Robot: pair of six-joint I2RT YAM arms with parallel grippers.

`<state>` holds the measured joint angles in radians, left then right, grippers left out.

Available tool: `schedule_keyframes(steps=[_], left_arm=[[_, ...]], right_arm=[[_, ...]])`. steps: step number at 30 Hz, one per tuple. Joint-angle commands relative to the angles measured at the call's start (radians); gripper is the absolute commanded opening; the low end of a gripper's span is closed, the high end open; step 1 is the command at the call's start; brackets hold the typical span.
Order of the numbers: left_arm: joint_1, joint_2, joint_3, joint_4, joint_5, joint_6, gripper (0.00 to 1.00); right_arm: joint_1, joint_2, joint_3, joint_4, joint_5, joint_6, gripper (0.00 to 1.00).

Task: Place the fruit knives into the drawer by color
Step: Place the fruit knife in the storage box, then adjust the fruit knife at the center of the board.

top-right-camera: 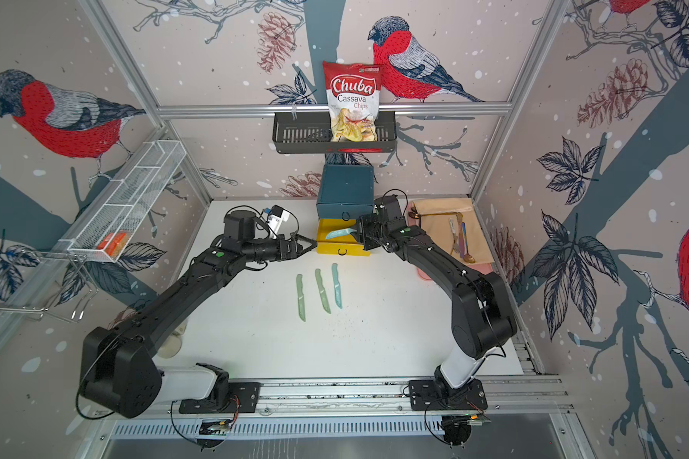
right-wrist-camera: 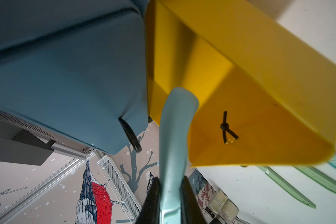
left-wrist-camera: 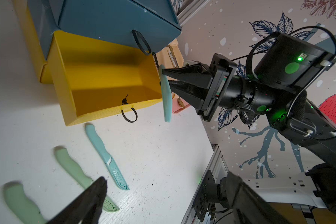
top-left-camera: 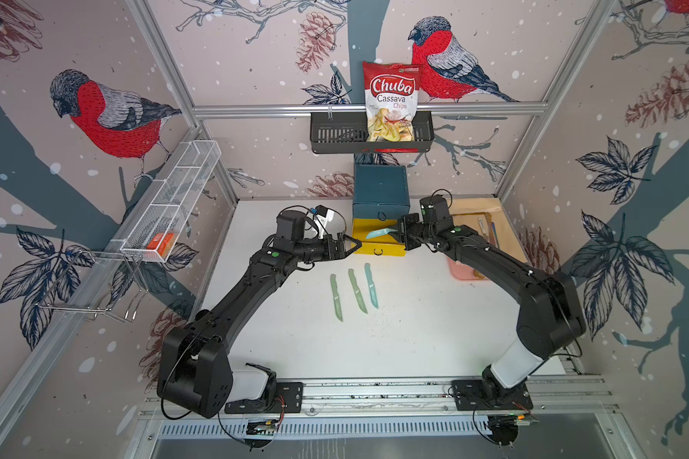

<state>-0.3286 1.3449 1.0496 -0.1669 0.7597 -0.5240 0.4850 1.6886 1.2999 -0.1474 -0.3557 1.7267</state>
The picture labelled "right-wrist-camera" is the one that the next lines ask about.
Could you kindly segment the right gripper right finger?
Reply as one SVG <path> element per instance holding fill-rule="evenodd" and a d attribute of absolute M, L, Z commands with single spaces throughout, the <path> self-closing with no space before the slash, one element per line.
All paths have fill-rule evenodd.
<path fill-rule="evenodd" d="M 182 224 L 206 224 L 187 176 L 180 187 L 180 199 Z"/>

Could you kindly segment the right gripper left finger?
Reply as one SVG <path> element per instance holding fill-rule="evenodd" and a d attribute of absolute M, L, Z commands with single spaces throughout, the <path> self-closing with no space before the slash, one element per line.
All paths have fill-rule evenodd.
<path fill-rule="evenodd" d="M 159 224 L 160 199 L 160 180 L 158 177 L 155 177 L 135 224 Z"/>

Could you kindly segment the light green knife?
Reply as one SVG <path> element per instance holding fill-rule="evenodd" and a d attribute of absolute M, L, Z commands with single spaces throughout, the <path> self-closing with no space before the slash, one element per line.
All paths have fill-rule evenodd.
<path fill-rule="evenodd" d="M 295 187 L 285 181 L 280 175 L 273 171 L 267 166 L 257 166 L 261 171 L 263 171 L 271 180 L 273 180 L 279 187 L 285 190 L 290 196 L 292 196 L 297 201 L 305 204 L 306 206 L 316 209 L 316 205 L 305 197 L 301 192 L 299 192 Z"/>

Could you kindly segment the turquoise knife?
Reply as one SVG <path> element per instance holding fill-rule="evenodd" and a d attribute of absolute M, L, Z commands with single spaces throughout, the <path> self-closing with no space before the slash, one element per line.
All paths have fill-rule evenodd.
<path fill-rule="evenodd" d="M 181 184 L 188 163 L 188 133 L 199 101 L 190 91 L 176 87 L 164 104 L 159 132 L 160 223 L 181 222 Z"/>

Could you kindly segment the yellow drawer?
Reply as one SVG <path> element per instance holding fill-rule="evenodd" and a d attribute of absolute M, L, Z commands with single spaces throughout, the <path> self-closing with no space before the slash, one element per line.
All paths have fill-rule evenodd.
<path fill-rule="evenodd" d="M 189 160 L 311 165 L 336 151 L 336 65 L 247 1 L 150 1 L 148 113 L 176 87 L 199 108 Z"/>

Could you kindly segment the teal top drawer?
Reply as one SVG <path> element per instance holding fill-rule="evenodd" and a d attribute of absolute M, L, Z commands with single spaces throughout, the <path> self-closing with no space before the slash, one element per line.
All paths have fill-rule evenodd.
<path fill-rule="evenodd" d="M 134 1 L 0 1 L 0 110 L 116 154 L 148 125 Z"/>

